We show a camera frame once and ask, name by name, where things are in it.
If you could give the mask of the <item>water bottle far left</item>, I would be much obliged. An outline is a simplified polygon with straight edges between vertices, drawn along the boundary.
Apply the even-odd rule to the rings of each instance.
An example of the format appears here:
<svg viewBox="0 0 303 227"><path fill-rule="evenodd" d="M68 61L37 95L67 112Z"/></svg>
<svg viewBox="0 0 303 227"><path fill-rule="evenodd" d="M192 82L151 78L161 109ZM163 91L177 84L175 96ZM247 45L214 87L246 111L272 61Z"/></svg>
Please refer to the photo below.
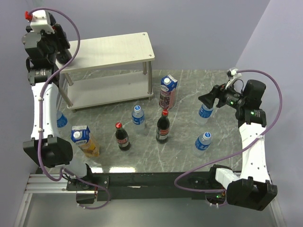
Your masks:
<svg viewBox="0 0 303 227"><path fill-rule="evenodd" d="M67 125L68 120L61 111L57 111L56 118L57 118L57 127L58 128L63 128Z"/></svg>

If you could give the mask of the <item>water bottle centre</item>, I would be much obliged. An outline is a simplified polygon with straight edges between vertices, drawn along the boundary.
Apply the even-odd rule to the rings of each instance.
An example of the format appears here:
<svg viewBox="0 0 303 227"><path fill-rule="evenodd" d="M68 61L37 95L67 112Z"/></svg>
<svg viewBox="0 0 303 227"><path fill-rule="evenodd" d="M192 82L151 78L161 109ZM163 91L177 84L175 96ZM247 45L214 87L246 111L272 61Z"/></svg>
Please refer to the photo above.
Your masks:
<svg viewBox="0 0 303 227"><path fill-rule="evenodd" d="M136 105L132 111L132 121L136 132L143 132L145 129L145 115L140 105Z"/></svg>

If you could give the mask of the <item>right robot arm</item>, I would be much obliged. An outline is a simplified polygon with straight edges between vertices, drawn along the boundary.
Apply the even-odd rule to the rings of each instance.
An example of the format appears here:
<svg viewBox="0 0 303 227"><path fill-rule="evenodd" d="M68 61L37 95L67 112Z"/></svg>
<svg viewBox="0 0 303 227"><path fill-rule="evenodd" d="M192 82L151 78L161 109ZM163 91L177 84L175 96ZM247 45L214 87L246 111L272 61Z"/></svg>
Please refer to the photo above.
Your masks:
<svg viewBox="0 0 303 227"><path fill-rule="evenodd" d="M206 107L211 108L215 99L217 107L228 105L236 110L238 128L241 135L242 170L237 176L229 167L213 165L208 184L214 189L226 189L227 203L234 206L262 211L276 196L277 186L270 182L265 156L265 137L267 120L260 109L266 85L257 80L248 80L242 93L234 86L215 85L213 89L199 96Z"/></svg>

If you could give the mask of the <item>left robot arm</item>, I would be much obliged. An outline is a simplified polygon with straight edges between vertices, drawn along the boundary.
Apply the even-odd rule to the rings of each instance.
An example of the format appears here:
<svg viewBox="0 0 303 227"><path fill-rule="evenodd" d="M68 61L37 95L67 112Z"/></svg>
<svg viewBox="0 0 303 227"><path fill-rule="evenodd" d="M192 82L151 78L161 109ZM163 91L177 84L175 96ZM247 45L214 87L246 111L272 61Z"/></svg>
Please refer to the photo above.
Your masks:
<svg viewBox="0 0 303 227"><path fill-rule="evenodd" d="M61 175L67 173L73 178L78 177L78 185L89 190L95 183L89 166L73 157L71 143L60 138L57 128L60 70L56 63L65 65L72 56L61 25L54 22L50 28L52 31L48 33L45 28L34 31L27 26L27 33L22 37L28 54L27 78L34 98L33 129L30 140L23 143L23 150L45 175L48 174L46 167L59 166Z"/></svg>

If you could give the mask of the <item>water bottle right back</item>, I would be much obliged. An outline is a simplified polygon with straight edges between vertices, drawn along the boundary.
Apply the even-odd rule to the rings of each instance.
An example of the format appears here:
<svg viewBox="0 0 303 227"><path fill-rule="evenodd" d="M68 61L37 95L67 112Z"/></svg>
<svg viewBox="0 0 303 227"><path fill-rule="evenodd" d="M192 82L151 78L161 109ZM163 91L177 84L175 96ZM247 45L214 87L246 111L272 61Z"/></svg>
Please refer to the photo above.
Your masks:
<svg viewBox="0 0 303 227"><path fill-rule="evenodd" d="M197 125L205 125L208 119L211 117L213 109L213 107L208 108L205 104L202 104L196 115Z"/></svg>

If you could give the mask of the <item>orange juice carton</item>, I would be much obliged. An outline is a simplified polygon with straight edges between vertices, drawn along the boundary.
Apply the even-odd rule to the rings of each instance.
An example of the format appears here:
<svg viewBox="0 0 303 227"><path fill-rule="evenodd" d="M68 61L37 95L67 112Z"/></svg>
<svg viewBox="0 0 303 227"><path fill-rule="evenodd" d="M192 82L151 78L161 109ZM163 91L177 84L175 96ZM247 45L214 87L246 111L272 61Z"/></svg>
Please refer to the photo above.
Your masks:
<svg viewBox="0 0 303 227"><path fill-rule="evenodd" d="M90 132L87 125L72 126L71 140L82 150L85 156L99 156L100 145Z"/></svg>

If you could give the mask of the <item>water bottle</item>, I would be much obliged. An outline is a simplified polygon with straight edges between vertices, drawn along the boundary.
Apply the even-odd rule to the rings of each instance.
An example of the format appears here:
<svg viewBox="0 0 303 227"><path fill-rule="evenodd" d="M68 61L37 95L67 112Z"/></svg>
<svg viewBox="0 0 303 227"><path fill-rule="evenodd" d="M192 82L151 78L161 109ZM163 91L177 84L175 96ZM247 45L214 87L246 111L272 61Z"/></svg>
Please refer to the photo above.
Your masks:
<svg viewBox="0 0 303 227"><path fill-rule="evenodd" d="M140 105L136 105L132 111L132 121L136 132L143 132L145 129L145 115Z"/></svg>
<svg viewBox="0 0 303 227"><path fill-rule="evenodd" d="M67 125L68 120L61 111L57 111L56 118L57 118L57 127L58 128L63 128Z"/></svg>
<svg viewBox="0 0 303 227"><path fill-rule="evenodd" d="M202 104L196 115L197 125L205 125L208 119L211 117L213 109L213 107L208 108L205 104Z"/></svg>
<svg viewBox="0 0 303 227"><path fill-rule="evenodd" d="M196 156L202 156L205 151L209 148L212 142L212 135L210 132L201 134L195 141L194 153Z"/></svg>

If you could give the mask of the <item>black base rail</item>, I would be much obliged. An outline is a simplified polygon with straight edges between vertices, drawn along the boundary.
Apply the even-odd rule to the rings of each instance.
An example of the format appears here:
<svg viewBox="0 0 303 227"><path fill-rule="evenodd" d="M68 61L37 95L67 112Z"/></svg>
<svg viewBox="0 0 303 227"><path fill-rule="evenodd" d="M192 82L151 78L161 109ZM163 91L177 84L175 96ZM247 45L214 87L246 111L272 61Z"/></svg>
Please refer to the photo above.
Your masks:
<svg viewBox="0 0 303 227"><path fill-rule="evenodd" d="M168 173L93 173L89 181L108 189L111 199L174 199L191 198L207 200L212 204L225 203L223 186L214 179L211 172L193 172L182 177L174 185L180 172Z"/></svg>

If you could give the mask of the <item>water bottle right front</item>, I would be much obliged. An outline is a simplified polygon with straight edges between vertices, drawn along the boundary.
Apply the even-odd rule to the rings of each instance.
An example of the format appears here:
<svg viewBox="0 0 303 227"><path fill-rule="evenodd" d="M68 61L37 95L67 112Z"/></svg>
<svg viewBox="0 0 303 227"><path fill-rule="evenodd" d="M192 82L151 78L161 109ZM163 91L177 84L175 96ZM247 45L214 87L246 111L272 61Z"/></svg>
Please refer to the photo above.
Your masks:
<svg viewBox="0 0 303 227"><path fill-rule="evenodd" d="M212 142L212 135L210 132L201 134L195 141L194 153L196 156L202 156L205 151L209 148Z"/></svg>

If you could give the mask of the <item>white two-tier shelf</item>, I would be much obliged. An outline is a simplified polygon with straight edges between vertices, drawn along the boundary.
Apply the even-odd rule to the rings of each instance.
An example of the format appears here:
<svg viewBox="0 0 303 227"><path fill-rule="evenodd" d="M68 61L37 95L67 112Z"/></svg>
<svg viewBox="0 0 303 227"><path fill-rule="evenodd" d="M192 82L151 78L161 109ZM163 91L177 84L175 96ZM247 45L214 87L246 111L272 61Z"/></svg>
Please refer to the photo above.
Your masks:
<svg viewBox="0 0 303 227"><path fill-rule="evenodd" d="M155 59L147 32L81 40L71 65L61 71L68 82L64 100L72 111L153 96ZM85 70L141 63L140 72L72 81L70 74Z"/></svg>

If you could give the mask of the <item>cola bottle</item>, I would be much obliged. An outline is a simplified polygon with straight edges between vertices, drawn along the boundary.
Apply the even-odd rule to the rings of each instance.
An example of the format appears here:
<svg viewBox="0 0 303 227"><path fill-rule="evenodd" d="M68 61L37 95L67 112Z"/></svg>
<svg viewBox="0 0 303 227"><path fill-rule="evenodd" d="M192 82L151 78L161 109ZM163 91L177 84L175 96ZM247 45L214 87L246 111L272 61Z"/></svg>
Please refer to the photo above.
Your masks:
<svg viewBox="0 0 303 227"><path fill-rule="evenodd" d="M129 141L129 137L128 137L126 130L123 128L122 123L117 122L115 127L116 127L115 136L116 136L116 141L118 143L119 148L122 151L129 150L131 147L131 143Z"/></svg>
<svg viewBox="0 0 303 227"><path fill-rule="evenodd" d="M71 53L68 49L67 50L62 50L61 52L58 52L57 56L56 56L57 61L61 65L66 64L71 58L72 58L72 55L71 55Z"/></svg>
<svg viewBox="0 0 303 227"><path fill-rule="evenodd" d="M170 129L170 121L168 115L168 110L163 110L161 117L157 121L156 140L159 144L164 144L168 141L168 134Z"/></svg>

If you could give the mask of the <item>grape juice carton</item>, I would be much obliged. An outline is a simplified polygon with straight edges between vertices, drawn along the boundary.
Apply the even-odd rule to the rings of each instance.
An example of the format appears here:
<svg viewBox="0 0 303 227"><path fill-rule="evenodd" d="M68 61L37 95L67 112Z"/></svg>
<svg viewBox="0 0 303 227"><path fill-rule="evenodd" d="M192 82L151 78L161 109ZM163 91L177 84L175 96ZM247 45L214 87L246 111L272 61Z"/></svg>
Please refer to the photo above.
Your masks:
<svg viewBox="0 0 303 227"><path fill-rule="evenodd" d="M170 74L164 76L160 83L159 105L163 109L171 109L175 104L178 81Z"/></svg>

